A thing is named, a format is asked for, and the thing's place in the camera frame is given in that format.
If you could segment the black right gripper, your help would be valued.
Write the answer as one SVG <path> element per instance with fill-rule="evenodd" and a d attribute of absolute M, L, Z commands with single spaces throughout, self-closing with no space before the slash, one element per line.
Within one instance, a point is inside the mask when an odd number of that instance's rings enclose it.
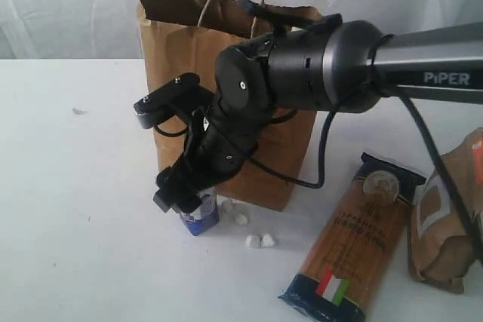
<path fill-rule="evenodd" d="M 164 213 L 193 213 L 200 206 L 198 192 L 241 170 L 245 156 L 256 149 L 263 126 L 263 108 L 197 107 L 182 153 L 156 178 L 154 203 Z"/>

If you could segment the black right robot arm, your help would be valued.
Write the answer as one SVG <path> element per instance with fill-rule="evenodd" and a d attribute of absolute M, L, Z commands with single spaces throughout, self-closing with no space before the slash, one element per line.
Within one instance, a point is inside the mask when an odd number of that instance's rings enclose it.
<path fill-rule="evenodd" d="M 254 161 L 277 108 L 361 113 L 379 99 L 482 102 L 482 25 L 384 35 L 369 22 L 331 17 L 303 30 L 229 46 L 215 62 L 215 92 L 195 73 L 159 90 L 187 126 L 183 151 L 156 179 L 155 203 L 191 213 L 199 192 Z"/>

